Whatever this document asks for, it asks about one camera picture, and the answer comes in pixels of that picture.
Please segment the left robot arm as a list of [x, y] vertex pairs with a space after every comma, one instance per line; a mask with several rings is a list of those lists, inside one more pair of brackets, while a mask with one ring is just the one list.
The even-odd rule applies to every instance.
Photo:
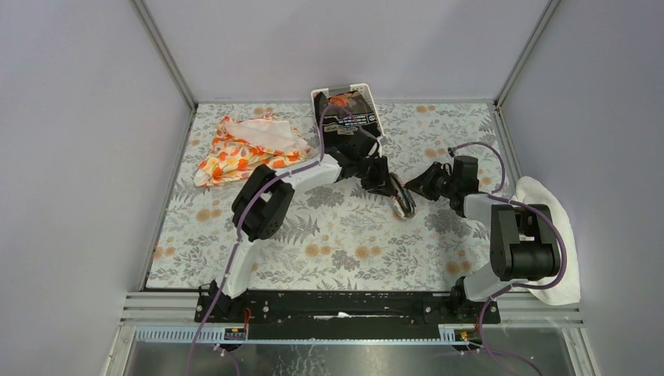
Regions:
[[278, 172], [262, 164], [251, 173], [232, 203], [236, 243], [224, 271], [215, 278], [219, 292], [212, 309], [221, 320], [232, 322], [242, 314], [239, 296], [248, 289], [256, 256], [254, 246], [280, 229], [295, 194], [350, 178], [359, 179], [368, 193], [393, 198], [398, 204], [408, 201], [372, 135], [327, 147], [318, 159], [301, 167]]

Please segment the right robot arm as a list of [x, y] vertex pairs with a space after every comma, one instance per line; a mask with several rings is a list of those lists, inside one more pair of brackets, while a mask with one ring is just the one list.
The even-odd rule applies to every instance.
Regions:
[[491, 301], [512, 287], [543, 290], [561, 282], [566, 248], [545, 204], [524, 204], [479, 189], [478, 159], [456, 156], [451, 164], [433, 163], [405, 187], [436, 201], [448, 200], [459, 216], [489, 229], [489, 261], [450, 291], [449, 312], [467, 323]]

